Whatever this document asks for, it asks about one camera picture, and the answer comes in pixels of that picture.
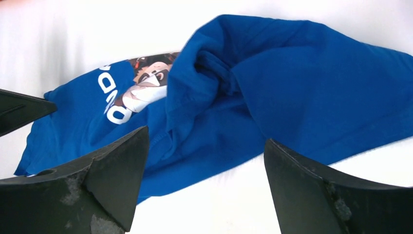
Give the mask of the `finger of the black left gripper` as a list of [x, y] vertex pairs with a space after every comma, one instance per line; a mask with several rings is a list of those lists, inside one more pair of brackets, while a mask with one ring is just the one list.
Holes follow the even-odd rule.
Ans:
[[4, 136], [56, 110], [55, 103], [43, 98], [1, 89], [0, 135]]

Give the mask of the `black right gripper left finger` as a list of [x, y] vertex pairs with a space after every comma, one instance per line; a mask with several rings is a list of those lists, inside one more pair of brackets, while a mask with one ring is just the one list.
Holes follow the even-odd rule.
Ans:
[[0, 182], [3, 234], [123, 234], [131, 230], [149, 151], [147, 127], [80, 158]]

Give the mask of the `blue panda print t-shirt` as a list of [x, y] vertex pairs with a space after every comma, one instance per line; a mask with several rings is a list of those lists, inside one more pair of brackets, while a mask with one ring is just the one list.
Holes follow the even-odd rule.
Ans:
[[15, 175], [147, 126], [139, 201], [232, 169], [274, 139], [323, 164], [411, 137], [413, 58], [324, 24], [221, 15], [179, 53], [123, 60], [44, 95]]

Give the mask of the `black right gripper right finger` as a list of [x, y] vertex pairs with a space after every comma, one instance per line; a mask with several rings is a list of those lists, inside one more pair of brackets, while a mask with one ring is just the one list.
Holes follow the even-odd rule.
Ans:
[[412, 233], [412, 188], [343, 173], [271, 139], [263, 157], [281, 233]]

